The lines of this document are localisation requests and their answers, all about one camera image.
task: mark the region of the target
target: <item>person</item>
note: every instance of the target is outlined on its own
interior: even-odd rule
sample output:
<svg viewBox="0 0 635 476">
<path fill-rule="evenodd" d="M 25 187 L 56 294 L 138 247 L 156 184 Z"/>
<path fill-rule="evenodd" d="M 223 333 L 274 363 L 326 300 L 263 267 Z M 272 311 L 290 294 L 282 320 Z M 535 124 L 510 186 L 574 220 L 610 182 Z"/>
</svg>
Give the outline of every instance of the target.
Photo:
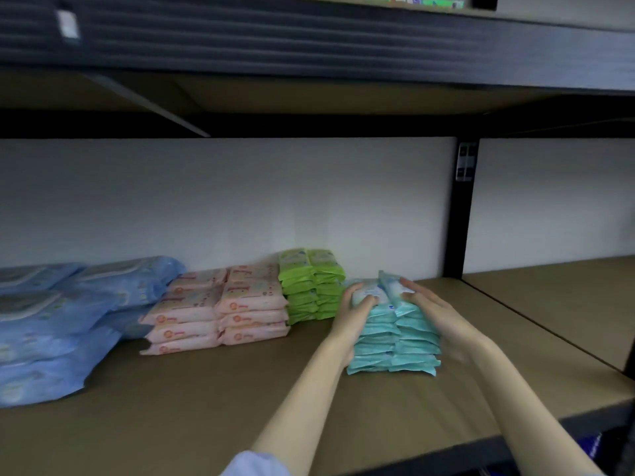
<svg viewBox="0 0 635 476">
<path fill-rule="evenodd" d="M 402 297 L 439 330 L 443 354 L 471 371 L 523 476 L 602 474 L 492 340 L 429 289 L 407 279 L 401 284 L 415 291 Z M 367 296 L 352 308 L 351 296 L 360 287 L 345 291 L 329 335 L 251 450 L 235 456 L 222 476 L 309 474 L 342 369 L 353 359 L 353 344 L 377 304 Z"/>
</svg>

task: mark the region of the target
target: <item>light blue sleeve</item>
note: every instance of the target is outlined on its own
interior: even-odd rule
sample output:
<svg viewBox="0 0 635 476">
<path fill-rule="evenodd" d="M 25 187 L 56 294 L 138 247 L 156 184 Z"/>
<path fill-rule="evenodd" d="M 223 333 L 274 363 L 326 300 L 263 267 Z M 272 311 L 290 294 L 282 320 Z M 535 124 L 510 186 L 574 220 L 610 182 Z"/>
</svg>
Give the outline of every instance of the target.
<svg viewBox="0 0 635 476">
<path fill-rule="evenodd" d="M 234 456 L 220 476 L 291 476 L 291 474 L 275 456 L 243 451 Z"/>
</svg>

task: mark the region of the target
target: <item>pink wipes package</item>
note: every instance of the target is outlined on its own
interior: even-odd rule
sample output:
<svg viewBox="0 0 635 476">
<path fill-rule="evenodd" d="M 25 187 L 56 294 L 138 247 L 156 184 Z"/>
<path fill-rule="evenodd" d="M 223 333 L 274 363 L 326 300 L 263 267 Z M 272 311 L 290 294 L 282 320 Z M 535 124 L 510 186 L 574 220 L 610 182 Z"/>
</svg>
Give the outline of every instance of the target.
<svg viewBox="0 0 635 476">
<path fill-rule="evenodd" d="M 275 310 L 287 305 L 277 280 L 237 280 L 227 282 L 216 311 L 222 314 L 250 310 Z"/>
<path fill-rule="evenodd" d="M 279 272 L 280 269 L 278 268 L 278 264 L 234 265 L 229 268 L 229 276 L 227 277 L 227 280 L 277 280 Z"/>
<path fill-rule="evenodd" d="M 185 272 L 170 283 L 168 292 L 178 294 L 185 291 L 211 289 L 225 284 L 226 279 L 227 269 L 225 268 Z"/>
<path fill-rule="evenodd" d="M 248 342 L 264 341 L 275 337 L 284 337 L 289 333 L 290 326 L 284 322 L 274 324 L 250 324 L 240 328 L 227 328 L 221 336 L 221 342 L 228 346 L 245 344 Z"/>
<path fill-rule="evenodd" d="M 274 322 L 286 322 L 289 316 L 286 309 L 277 310 L 253 310 L 250 312 L 239 312 L 237 314 L 227 314 L 218 321 L 218 330 L 224 331 L 226 328 L 237 328 L 250 324 L 272 324 Z"/>
<path fill-rule="evenodd" d="M 153 344 L 177 341 L 194 336 L 210 336 L 218 334 L 218 320 L 202 320 L 199 322 L 184 322 L 168 326 L 155 326 L 146 336 Z"/>
<path fill-rule="evenodd" d="M 221 292 L 222 287 L 218 286 L 209 291 L 167 293 L 139 322 L 157 326 L 220 319 L 214 306 Z"/>
<path fill-rule="evenodd" d="M 220 340 L 218 335 L 188 337 L 187 339 L 179 339 L 178 341 L 164 342 L 160 344 L 152 344 L 145 351 L 139 351 L 141 355 L 162 355 L 172 354 L 174 352 L 193 351 L 195 349 L 207 349 L 210 347 L 218 347 Z"/>
</svg>

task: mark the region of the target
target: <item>hand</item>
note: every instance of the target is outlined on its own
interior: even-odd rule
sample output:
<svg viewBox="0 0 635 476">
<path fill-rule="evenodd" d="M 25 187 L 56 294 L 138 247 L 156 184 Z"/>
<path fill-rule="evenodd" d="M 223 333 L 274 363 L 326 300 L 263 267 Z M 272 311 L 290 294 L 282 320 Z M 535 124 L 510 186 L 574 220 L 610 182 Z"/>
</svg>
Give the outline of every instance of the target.
<svg viewBox="0 0 635 476">
<path fill-rule="evenodd" d="M 353 284 L 344 291 L 340 308 L 337 311 L 328 338 L 336 343 L 344 355 L 344 365 L 353 360 L 353 344 L 360 338 L 362 329 L 368 319 L 368 313 L 377 305 L 375 296 L 366 296 L 356 307 L 351 307 L 353 292 L 362 288 L 363 284 Z"/>
<path fill-rule="evenodd" d="M 402 286 L 415 291 L 403 293 L 401 297 L 419 306 L 419 309 L 439 330 L 443 353 L 460 362 L 470 362 L 473 349 L 482 341 L 487 340 L 487 337 L 430 289 L 403 277 L 400 282 Z"/>
</svg>

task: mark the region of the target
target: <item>forearm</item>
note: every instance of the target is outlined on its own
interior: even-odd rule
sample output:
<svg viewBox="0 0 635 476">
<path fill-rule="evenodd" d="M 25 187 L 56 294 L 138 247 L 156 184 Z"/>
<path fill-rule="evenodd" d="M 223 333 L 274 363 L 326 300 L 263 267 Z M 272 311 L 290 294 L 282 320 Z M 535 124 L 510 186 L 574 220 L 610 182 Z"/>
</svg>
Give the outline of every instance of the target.
<svg viewBox="0 0 635 476">
<path fill-rule="evenodd" d="M 496 344 L 475 342 L 471 367 L 523 476 L 602 474 Z"/>
<path fill-rule="evenodd" d="M 276 456 L 292 476 L 309 474 L 344 367 L 342 352 L 329 338 L 320 344 L 252 447 Z"/>
</svg>

